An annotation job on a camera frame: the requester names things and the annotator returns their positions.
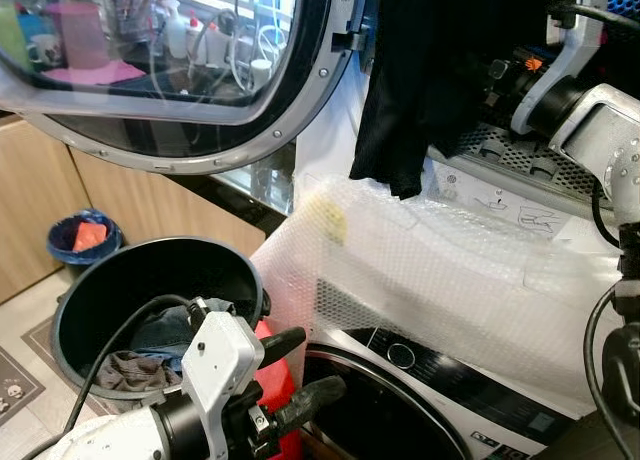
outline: laundry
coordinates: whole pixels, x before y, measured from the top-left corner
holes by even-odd
[[[210,298],[204,302],[213,312],[225,312],[234,308],[233,303],[219,298]],[[193,340],[187,317],[184,307],[167,308],[149,315],[133,334],[129,349],[138,355],[162,359],[174,371],[182,372],[180,362]]]
[[[142,392],[178,385],[182,382],[161,358],[138,355],[121,351],[105,358],[95,384],[109,390],[122,392]]]
[[[204,301],[213,312],[235,314],[232,302]],[[109,390],[139,392],[176,385],[182,381],[182,357],[193,340],[184,307],[171,307],[149,315],[133,333],[128,350],[111,353],[102,363],[95,384]],[[89,373],[85,365],[80,374]]]
[[[477,123],[481,60],[544,41],[545,2],[381,0],[351,178],[387,183],[401,199],[419,194],[428,146],[450,157]]]

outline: bottle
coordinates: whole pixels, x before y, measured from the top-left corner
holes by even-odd
[[[196,40],[203,28],[204,25],[202,22],[196,18],[195,12],[191,10],[191,20],[189,21],[189,27],[187,27],[187,52],[194,65],[204,65],[207,63],[207,42],[204,39],[204,35],[198,44],[198,51],[194,52]]]
[[[180,2],[178,0],[163,0],[162,5],[169,11],[166,26],[169,53],[173,58],[187,58],[187,27],[178,13]]]
[[[231,36],[225,35],[212,23],[205,34],[207,39],[207,66],[222,68],[227,65],[227,50]]]

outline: black laundry basket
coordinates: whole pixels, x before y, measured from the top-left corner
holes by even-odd
[[[79,372],[94,362],[111,335],[144,303],[166,293],[233,302],[252,328],[270,307],[253,265],[228,246],[203,238],[173,237],[125,247],[84,272],[60,300],[51,345],[64,374],[81,386],[84,378]],[[114,350],[127,349],[128,340],[123,338]],[[110,400],[139,401],[152,392],[120,392],[94,385],[91,393]]]

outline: yellow object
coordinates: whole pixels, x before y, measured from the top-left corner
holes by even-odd
[[[322,218],[320,222],[323,233],[329,239],[338,245],[344,245],[347,238],[347,217],[338,205],[318,195],[312,197],[305,208]]]
[[[27,46],[22,29],[18,23],[18,16],[13,3],[0,0],[0,48],[11,60],[21,67],[30,69],[31,62],[27,55]]]

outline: wooden cabinet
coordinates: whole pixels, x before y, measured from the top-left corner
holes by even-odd
[[[91,204],[115,220],[131,244],[197,235],[231,245],[249,256],[264,242],[263,231],[161,175],[71,150]]]
[[[67,147],[17,117],[0,120],[0,303],[60,265],[49,228],[89,207]]]

